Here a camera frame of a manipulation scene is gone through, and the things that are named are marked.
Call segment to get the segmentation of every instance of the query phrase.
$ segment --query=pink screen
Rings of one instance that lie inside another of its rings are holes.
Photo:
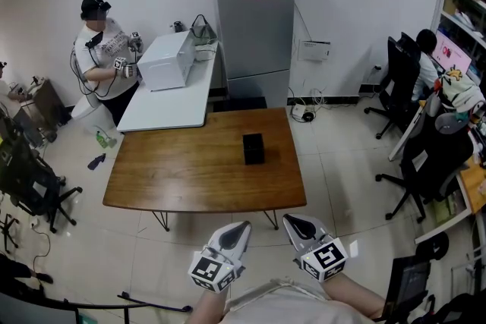
[[[437,31],[437,47],[432,57],[446,71],[455,65],[456,69],[461,70],[465,74],[471,64],[470,57],[440,31]]]

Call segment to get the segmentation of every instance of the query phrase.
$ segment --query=bag handle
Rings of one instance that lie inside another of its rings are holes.
[[[203,17],[204,23],[205,23],[205,24],[207,24],[207,20],[206,20],[206,18],[204,17],[204,15],[199,14],[198,16],[196,16],[196,19],[194,19],[194,22],[192,22],[191,27],[194,27],[194,25],[196,24],[197,19],[198,19],[199,17]]]

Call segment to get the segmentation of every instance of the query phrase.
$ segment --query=wooden tabletop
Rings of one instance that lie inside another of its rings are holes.
[[[255,133],[263,135],[265,163],[245,165],[242,137]],[[305,206],[286,110],[211,113],[203,127],[126,134],[103,204],[167,212]]]
[[[486,171],[474,163],[472,157],[468,160],[469,169],[460,172],[462,182],[464,183],[465,193],[471,205],[473,214],[479,212],[486,205],[486,196],[479,193],[481,183],[486,180]]]

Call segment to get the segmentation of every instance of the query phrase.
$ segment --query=gray refrigerator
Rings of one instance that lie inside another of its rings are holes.
[[[290,78],[294,0],[214,0],[229,96],[284,107]]]

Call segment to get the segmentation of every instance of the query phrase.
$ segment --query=refrigerator door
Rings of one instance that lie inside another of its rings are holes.
[[[269,109],[287,106],[290,71],[280,71],[258,76],[228,80],[231,99],[264,97]]]
[[[215,0],[229,80],[290,69],[294,0]]]

